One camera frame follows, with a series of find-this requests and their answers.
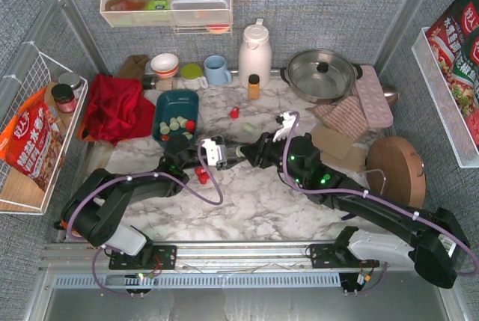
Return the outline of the teal storage basket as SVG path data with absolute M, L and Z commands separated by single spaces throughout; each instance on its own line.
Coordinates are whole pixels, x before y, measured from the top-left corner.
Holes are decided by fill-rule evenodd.
M 178 116 L 184 117 L 187 120 L 195 122 L 195 128 L 187 130 L 186 128 L 179 128 L 176 131 L 170 130 L 167 141 L 161 139 L 162 134 L 159 131 L 159 124 L 166 122 L 168 125 L 170 119 Z M 199 127 L 199 96 L 195 91 L 191 90 L 172 90 L 163 92 L 156 101 L 156 110 L 153 119 L 152 138 L 161 146 L 166 147 L 167 142 L 174 135 L 183 135 L 184 132 L 193 134 L 193 138 L 189 140 L 194 144 L 198 139 Z

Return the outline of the striped pink cloth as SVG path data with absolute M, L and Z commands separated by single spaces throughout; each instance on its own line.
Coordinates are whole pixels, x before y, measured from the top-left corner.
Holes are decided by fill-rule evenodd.
M 347 97 L 337 105 L 324 104 L 306 110 L 328 128 L 354 141 L 359 141 L 368 131 L 368 122 L 357 97 Z

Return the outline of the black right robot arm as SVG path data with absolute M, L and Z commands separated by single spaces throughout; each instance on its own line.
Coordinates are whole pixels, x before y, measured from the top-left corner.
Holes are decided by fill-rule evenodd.
M 469 241 L 449 210 L 435 212 L 401 206 L 369 192 L 320 160 L 311 135 L 273 141 L 265 132 L 253 144 L 237 148 L 253 167 L 275 166 L 291 188 L 316 204 L 363 218 L 382 227 L 407 245 L 406 259 L 431 284 L 450 289 L 459 275 L 460 252 Z

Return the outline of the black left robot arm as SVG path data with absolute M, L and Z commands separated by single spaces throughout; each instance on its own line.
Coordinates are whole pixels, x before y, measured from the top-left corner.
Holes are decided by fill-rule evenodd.
M 207 138 L 193 144 L 186 136 L 176 135 L 167 141 L 163 156 L 153 171 L 119 175 L 104 168 L 91 173 L 62 210 L 61 221 L 72 239 L 88 241 L 92 246 L 113 246 L 114 235 L 120 228 L 126 208 L 133 202 L 148 198 L 170 198 L 183 190 L 213 205 L 212 201 L 187 186 L 186 169 L 209 167 L 227 170 L 245 160 L 242 143 L 221 136 Z

